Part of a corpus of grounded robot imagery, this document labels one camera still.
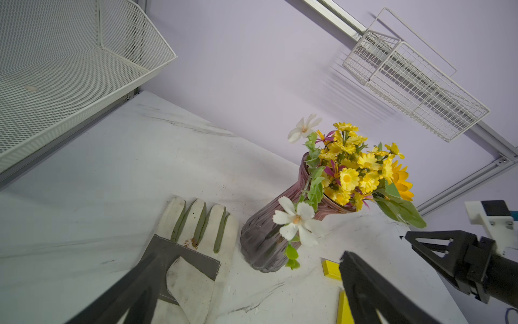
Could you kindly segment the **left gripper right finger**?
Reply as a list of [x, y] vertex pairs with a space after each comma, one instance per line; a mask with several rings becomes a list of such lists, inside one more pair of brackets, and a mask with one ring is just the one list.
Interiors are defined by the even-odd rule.
[[437, 323], [354, 252], [345, 251], [339, 270], [355, 323]]

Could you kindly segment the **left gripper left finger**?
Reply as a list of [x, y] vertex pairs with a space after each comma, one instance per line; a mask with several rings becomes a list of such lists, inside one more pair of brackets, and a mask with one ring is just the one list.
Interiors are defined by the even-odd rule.
[[152, 253], [71, 318], [69, 323], [150, 323], [160, 293], [163, 260]]

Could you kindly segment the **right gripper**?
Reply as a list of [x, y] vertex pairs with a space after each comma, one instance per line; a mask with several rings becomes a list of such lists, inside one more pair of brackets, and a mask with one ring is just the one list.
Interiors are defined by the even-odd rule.
[[404, 238], [455, 289], [517, 307], [517, 262], [496, 254], [494, 240], [461, 230], [409, 231]]

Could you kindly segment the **white grey work glove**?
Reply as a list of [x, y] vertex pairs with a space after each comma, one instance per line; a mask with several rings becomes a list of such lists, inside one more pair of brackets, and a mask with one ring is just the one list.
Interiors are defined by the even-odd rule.
[[144, 256], [163, 259], [152, 323], [214, 323], [236, 249], [239, 223], [222, 205], [173, 197]]

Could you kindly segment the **yellow building block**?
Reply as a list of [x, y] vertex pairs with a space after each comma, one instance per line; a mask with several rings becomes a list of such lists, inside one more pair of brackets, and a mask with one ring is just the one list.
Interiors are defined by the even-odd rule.
[[354, 324], [354, 318], [349, 306], [349, 301], [345, 291], [342, 290], [339, 294], [339, 306], [337, 311], [336, 324]]
[[338, 263], [325, 259], [322, 261], [322, 270], [326, 278], [334, 279], [337, 281], [342, 280]]

